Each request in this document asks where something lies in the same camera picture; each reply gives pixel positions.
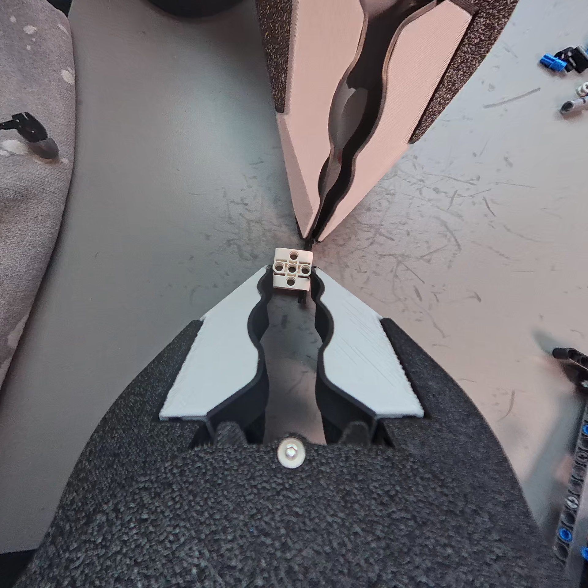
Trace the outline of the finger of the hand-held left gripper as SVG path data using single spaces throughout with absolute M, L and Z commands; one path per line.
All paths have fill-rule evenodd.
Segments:
M 285 105 L 276 115 L 296 221 L 303 238 L 320 207 L 319 176 L 327 160 L 329 112 L 355 59 L 364 27 L 360 1 L 293 1 Z
M 399 24 L 383 59 L 381 97 L 369 133 L 342 167 L 317 220 L 322 242 L 408 148 L 433 92 L 473 19 L 466 1 L 430 1 Z

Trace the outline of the black oval pad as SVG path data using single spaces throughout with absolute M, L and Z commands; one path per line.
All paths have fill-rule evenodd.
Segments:
M 243 1 L 149 1 L 159 10 L 179 18 L 208 18 Z

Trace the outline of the white square toy connector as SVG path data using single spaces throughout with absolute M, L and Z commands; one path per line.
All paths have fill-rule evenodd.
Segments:
M 272 265 L 273 287 L 275 289 L 309 292 L 313 252 L 277 247 Z

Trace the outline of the pile of blue black pins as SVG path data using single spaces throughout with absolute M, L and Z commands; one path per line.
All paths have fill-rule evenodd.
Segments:
M 587 70 L 587 48 L 579 45 L 577 47 L 564 48 L 554 55 L 544 54 L 540 58 L 539 63 L 548 70 L 555 72 L 575 71 L 578 74 L 582 74 Z

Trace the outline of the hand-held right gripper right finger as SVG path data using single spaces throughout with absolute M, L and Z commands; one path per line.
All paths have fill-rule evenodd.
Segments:
M 320 268 L 312 274 L 321 338 L 316 400 L 325 418 L 423 417 L 376 311 Z

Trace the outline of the grey black toy chassis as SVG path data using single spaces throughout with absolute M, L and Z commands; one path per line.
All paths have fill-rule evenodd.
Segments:
M 574 348 L 554 348 L 553 358 L 572 377 L 582 400 L 582 412 L 574 428 L 570 473 L 566 495 L 555 531 L 554 551 L 558 560 L 567 565 L 578 555 L 587 563 L 587 531 L 582 512 L 587 515 L 587 356 Z

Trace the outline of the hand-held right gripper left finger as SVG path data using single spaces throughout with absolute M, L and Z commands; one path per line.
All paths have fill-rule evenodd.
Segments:
M 271 271 L 263 266 L 202 316 L 160 420 L 256 420 L 264 414 L 269 381 L 261 339 L 270 299 Z

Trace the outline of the grey desk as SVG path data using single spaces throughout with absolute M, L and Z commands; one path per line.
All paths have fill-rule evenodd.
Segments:
M 314 253 L 380 316 L 423 417 L 325 418 L 316 305 L 253 1 L 74 1 L 65 224 L 9 376 L 15 587 L 583 587 L 554 551 L 587 353 L 587 113 L 535 65 L 587 1 L 523 1 L 449 110 Z M 256 420 L 160 420 L 198 321 L 263 266 Z

